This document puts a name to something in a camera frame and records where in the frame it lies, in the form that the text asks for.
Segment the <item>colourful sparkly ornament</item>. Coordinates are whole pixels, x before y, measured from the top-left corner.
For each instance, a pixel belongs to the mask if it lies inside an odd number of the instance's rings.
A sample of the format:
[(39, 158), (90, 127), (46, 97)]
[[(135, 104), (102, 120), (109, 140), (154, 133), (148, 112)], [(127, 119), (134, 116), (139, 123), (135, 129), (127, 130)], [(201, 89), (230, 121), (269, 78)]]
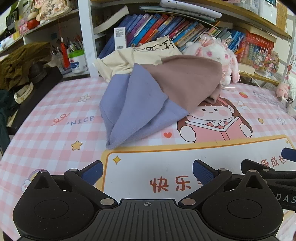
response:
[(273, 75), (278, 71), (279, 62), (280, 59), (277, 52), (270, 47), (259, 47), (254, 53), (253, 68)]

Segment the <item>purple and mauve sweater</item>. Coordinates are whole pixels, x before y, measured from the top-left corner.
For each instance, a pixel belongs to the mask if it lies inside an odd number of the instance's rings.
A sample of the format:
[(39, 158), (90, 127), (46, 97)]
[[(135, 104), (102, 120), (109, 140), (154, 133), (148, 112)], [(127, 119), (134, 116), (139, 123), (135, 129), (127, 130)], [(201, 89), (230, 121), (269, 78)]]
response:
[(175, 55), (158, 65), (135, 63), (111, 78), (99, 108), (106, 148), (138, 141), (176, 123), (205, 101), (217, 99), (223, 68), (218, 61)]

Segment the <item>olive green garment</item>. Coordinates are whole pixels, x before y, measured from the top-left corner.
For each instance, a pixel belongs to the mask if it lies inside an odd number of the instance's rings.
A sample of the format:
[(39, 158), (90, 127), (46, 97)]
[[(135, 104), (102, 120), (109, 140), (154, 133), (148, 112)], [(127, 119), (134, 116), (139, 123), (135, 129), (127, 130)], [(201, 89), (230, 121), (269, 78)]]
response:
[(49, 42), (35, 42), (19, 47), (1, 61), (1, 89), (11, 90), (28, 82), (30, 67), (37, 61), (50, 56)]

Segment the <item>dark green garment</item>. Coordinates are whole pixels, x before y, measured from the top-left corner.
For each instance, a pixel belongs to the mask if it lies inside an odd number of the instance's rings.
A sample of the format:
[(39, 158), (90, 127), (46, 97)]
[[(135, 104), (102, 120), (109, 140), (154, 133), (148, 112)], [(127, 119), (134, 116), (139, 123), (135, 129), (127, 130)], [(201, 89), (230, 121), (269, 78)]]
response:
[(6, 125), (8, 117), (15, 112), (15, 107), (14, 94), (11, 91), (1, 89), (1, 149), (3, 152), (10, 143)]

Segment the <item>cream cloth tote bag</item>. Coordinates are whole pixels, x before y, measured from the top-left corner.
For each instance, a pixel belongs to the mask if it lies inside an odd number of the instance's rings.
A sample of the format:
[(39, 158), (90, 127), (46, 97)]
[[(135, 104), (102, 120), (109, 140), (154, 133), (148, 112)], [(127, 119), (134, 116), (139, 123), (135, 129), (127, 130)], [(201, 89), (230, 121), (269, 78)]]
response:
[(168, 37), (160, 37), (139, 47), (128, 47), (97, 58), (93, 65), (99, 75), (110, 82), (113, 75), (130, 74), (134, 64), (161, 64), (162, 59), (182, 54)]

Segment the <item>white pen holder jar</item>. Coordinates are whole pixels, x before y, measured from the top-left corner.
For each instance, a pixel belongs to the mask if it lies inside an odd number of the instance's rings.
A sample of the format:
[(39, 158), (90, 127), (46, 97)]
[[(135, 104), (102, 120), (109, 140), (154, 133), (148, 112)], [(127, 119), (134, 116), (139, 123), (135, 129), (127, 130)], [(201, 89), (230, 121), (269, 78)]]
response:
[(88, 70), (84, 50), (76, 50), (68, 54), (70, 67), (74, 74), (79, 74)]

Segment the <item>small pink pig figure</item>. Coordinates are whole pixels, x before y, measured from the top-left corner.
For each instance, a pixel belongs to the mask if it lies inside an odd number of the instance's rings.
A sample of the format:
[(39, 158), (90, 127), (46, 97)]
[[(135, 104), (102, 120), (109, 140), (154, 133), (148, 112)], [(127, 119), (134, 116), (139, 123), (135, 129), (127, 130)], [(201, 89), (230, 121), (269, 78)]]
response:
[(280, 83), (277, 88), (276, 88), (276, 96), (277, 97), (284, 97), (284, 98), (288, 98), (288, 94), (289, 94), (289, 90), (290, 90), (290, 86), (286, 83)]

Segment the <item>white wristband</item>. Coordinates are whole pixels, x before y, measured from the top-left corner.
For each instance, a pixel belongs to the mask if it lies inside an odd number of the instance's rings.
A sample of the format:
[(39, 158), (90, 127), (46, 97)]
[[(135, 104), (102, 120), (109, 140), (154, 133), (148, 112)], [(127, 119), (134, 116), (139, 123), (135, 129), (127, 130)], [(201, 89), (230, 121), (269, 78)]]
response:
[(15, 102), (17, 104), (21, 104), (22, 102), (24, 102), (32, 93), (33, 89), (34, 89), (34, 85), (32, 82), (30, 82), (29, 84), (25, 85), (20, 90), (15, 92), (14, 94)]

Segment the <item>pink checkered cartoon table mat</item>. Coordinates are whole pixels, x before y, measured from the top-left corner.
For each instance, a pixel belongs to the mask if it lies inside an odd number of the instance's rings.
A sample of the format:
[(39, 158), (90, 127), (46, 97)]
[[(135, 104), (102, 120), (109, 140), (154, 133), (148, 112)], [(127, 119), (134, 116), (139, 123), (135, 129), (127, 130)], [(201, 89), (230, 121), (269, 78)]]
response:
[(99, 160), (103, 175), (96, 187), (122, 198), (180, 200), (202, 185), (193, 174), (193, 162), (202, 160), (215, 169), (241, 172), (244, 159), (278, 171), (295, 169), (281, 150), (295, 147), (295, 120), (274, 93), (235, 84), (221, 91), (251, 125), (252, 136), (229, 141), (196, 133), (186, 142), (176, 124), (140, 141), (107, 150), (99, 103), (107, 84), (84, 78), (56, 85), (35, 107), (12, 138), (1, 159), (1, 229), (12, 239), (19, 233), (13, 209), (41, 170), (52, 175), (82, 169)]

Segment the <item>white pink bunny plush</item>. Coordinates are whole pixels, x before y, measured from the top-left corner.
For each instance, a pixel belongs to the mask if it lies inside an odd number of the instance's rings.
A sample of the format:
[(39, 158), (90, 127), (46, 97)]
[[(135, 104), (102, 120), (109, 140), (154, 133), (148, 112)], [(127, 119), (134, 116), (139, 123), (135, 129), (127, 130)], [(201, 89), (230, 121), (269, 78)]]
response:
[(203, 33), (199, 41), (187, 42), (184, 55), (195, 55), (220, 62), (222, 65), (221, 85), (226, 86), (240, 81), (237, 57), (228, 48), (224, 40), (217, 39), (208, 33)]

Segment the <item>red boxed book set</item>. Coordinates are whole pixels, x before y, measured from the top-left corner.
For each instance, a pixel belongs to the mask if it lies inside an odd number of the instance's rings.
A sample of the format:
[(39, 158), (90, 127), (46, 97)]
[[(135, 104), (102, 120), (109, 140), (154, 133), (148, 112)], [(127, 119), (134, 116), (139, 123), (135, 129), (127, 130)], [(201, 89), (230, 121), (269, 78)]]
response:
[(245, 31), (237, 49), (238, 63), (253, 65), (259, 53), (270, 53), (274, 49), (275, 43), (274, 39), (266, 39), (260, 35)]

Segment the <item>white bookshelf frame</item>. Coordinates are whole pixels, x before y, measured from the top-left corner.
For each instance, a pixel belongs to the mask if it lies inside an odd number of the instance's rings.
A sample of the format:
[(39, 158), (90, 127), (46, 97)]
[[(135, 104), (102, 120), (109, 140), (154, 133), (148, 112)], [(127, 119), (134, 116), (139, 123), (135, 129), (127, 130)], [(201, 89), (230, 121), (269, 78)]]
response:
[[(107, 16), (111, 13), (112, 6), (124, 6), (127, 5), (131, 10), (136, 4), (159, 4), (160, 1), (78, 1), (78, 11), (80, 19), (80, 30), (82, 31), (82, 39), (86, 53), (86, 60), (88, 65), (88, 71), (91, 77), (97, 77), (98, 72), (93, 67), (93, 61), (97, 58), (98, 53), (95, 47), (95, 40), (101, 37), (100, 34), (93, 32), (93, 17), (92, 9), (99, 9), (103, 11), (103, 16)], [(278, 36), (283, 40), (287, 40), (290, 43), (290, 52), (287, 57), (287, 61), (281, 61), (282, 65), (287, 66), (292, 59), (292, 53), (295, 52), (295, 16), (287, 15), (287, 20), (293, 22), (292, 36), (288, 36), (287, 31), (282, 31), (277, 26), (271, 24), (271, 22), (259, 17), (255, 13), (246, 10), (244, 8), (227, 3), (226, 1), (186, 1), (190, 4), (195, 4), (205, 8), (209, 8), (214, 11), (222, 13), (222, 19), (228, 16), (231, 19), (239, 22), (248, 22), (255, 27), (265, 30), (266, 32)]]

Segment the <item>red tassel ornament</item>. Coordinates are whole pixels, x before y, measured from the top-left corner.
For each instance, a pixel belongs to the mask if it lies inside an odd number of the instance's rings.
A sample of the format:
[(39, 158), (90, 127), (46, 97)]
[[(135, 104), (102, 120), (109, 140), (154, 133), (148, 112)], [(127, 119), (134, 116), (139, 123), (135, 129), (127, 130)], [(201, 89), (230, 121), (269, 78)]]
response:
[(63, 62), (64, 62), (64, 67), (65, 69), (69, 69), (70, 68), (70, 62), (68, 59), (68, 54), (67, 54), (67, 49), (66, 46), (64, 44), (63, 38), (60, 38), (61, 40), (61, 50), (62, 50), (62, 55), (63, 55)]

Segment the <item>row of colourful books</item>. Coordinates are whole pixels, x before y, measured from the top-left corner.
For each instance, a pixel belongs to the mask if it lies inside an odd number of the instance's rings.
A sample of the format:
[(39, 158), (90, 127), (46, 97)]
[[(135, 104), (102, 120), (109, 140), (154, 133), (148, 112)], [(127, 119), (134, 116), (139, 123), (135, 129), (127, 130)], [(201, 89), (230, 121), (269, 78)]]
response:
[[(237, 30), (219, 28), (202, 20), (165, 13), (127, 15), (118, 27), (126, 27), (126, 48), (139, 47), (160, 37), (168, 37), (179, 50), (183, 51), (187, 42), (199, 41), (203, 33), (208, 33), (217, 39), (224, 40), (228, 48), (235, 52), (244, 37), (244, 33)], [(99, 57), (103, 58), (114, 50), (114, 35), (112, 35)]]

